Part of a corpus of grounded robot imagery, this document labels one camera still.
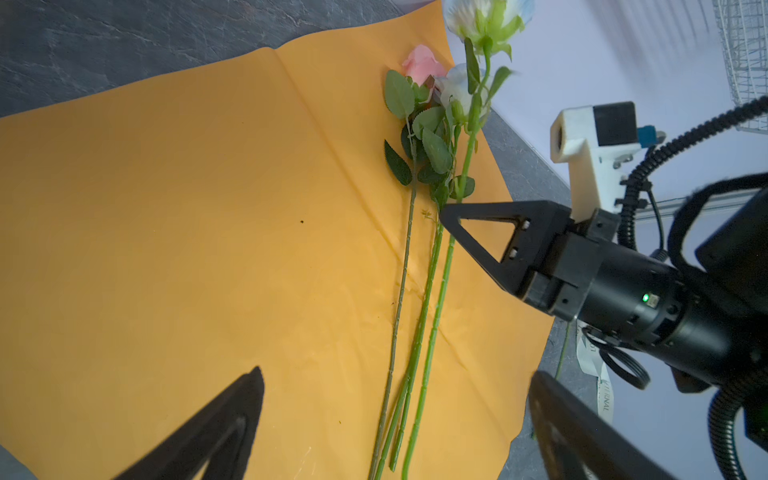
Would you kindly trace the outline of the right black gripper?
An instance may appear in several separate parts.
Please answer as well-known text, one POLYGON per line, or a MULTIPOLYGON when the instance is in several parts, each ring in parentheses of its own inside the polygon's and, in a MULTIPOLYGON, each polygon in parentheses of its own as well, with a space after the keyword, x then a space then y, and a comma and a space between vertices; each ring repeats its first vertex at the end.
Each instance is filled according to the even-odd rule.
POLYGON ((534 200, 448 204, 439 220, 503 291, 528 305, 637 350, 674 344, 686 313, 681 277, 616 244, 616 215, 596 210, 570 225, 568 206, 534 200))

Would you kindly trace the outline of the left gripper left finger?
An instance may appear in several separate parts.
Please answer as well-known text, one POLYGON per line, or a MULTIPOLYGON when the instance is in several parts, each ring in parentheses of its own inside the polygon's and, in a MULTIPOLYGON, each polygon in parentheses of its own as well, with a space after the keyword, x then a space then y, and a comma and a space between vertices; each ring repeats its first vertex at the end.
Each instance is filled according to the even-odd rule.
POLYGON ((263 406, 256 367, 240 376, 185 424, 138 460, 120 479, 242 479, 263 406))

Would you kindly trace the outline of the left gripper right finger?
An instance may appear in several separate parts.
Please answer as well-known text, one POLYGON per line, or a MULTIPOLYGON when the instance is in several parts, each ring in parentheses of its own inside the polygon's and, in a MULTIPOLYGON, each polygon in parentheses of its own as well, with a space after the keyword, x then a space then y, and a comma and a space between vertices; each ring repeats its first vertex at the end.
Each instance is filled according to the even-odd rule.
POLYGON ((531 378, 529 408, 550 479, 672 477, 544 371, 531 378))

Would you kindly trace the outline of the cream fake rose stem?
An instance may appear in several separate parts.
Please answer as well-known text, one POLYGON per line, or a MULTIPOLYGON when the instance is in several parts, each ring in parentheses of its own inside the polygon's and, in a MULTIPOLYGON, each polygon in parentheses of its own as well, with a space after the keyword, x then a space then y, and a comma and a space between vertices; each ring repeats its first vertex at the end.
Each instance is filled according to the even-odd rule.
MULTIPOLYGON (((461 203, 474 192, 475 181, 468 172, 472 156, 478 149, 477 135, 487 119, 490 108, 492 92, 486 85, 488 78, 489 75, 482 72, 475 61, 471 61, 454 66, 443 77, 434 81, 433 98, 444 108, 445 123, 438 136, 424 135, 423 143, 429 151, 433 166, 443 166, 448 171, 440 187, 424 190, 428 192, 430 200, 438 210, 442 210, 449 200, 461 203)), ((437 232, 442 233, 443 241, 446 236, 440 223, 435 225, 433 240, 437 232)), ((443 252, 440 249, 420 363, 432 362, 452 259, 451 251, 443 252)), ((418 420, 408 419, 400 450, 414 450, 419 428, 418 420)), ((407 471, 410 461, 409 457, 399 456, 396 469, 407 471)))

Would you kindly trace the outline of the pink fake rose stem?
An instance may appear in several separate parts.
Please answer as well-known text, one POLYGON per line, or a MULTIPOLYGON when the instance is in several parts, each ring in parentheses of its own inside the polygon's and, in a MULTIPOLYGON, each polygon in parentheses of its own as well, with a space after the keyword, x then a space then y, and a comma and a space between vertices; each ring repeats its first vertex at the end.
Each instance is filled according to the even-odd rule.
POLYGON ((367 474, 369 479, 380 479, 385 469, 397 468, 413 397, 415 372, 420 363, 427 314, 434 288, 436 263, 441 249, 441 232, 437 232, 436 238, 432 241, 426 285, 407 354, 405 373, 400 381, 395 380, 418 197, 424 189, 440 187, 448 171, 446 167, 433 166, 429 151, 425 149, 423 143, 424 135, 438 136, 445 123, 444 108, 433 98, 434 81, 445 74, 445 68, 434 56, 432 50, 425 45, 419 45, 408 55, 401 70, 390 70, 385 75, 385 105, 401 125, 401 150, 396 151, 391 142, 385 141, 384 158, 395 180, 407 191, 407 207, 386 382, 367 474))

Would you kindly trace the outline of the white fake rose stem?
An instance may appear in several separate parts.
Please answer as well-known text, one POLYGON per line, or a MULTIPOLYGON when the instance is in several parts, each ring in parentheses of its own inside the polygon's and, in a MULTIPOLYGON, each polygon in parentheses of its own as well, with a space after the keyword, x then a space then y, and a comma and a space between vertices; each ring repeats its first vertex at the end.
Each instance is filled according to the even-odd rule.
MULTIPOLYGON (((511 69, 490 70, 490 60, 499 52, 512 52, 510 40, 531 20, 532 1, 445 1, 443 21, 447 30, 463 43, 466 60, 451 69, 438 61, 430 47, 419 45, 409 54, 401 70, 385 76, 384 96, 389 111, 402 124, 402 154, 385 144, 387 164, 398 182, 410 191, 414 206, 418 193, 427 188, 438 209, 451 199, 463 200, 474 190, 468 171, 477 151, 477 135, 490 114, 491 99, 511 69)), ((444 229, 435 226, 426 284, 410 347, 408 363, 399 390, 385 389, 368 476, 378 479, 384 470, 397 471, 401 451, 413 456, 421 421, 410 421, 409 405, 420 356, 434 352, 440 306, 430 305, 436 273, 441 271, 443 302, 453 258, 452 244, 444 245, 444 229)))

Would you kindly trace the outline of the orange wrapping paper sheet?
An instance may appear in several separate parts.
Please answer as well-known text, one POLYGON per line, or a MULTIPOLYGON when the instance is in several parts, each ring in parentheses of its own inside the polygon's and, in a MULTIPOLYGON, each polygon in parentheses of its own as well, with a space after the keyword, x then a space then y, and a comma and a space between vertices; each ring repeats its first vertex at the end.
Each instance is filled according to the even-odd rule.
POLYGON ((419 44, 439 3, 4 118, 3 447, 107 479, 260 367, 248 477, 365 478, 430 255, 384 158, 419 44))

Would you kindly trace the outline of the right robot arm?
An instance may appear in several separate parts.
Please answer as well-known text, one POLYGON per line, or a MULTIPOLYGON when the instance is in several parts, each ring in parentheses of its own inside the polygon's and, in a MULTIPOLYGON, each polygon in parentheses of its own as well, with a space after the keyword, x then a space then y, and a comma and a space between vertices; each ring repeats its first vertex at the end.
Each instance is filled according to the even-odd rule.
POLYGON ((767 443, 767 177, 711 184, 678 210, 662 262, 614 242, 615 214, 582 222, 551 201, 449 204, 441 224, 505 292, 567 322, 616 374, 649 384, 633 359, 666 363, 679 391, 715 389, 711 449, 741 479, 737 416, 767 443))

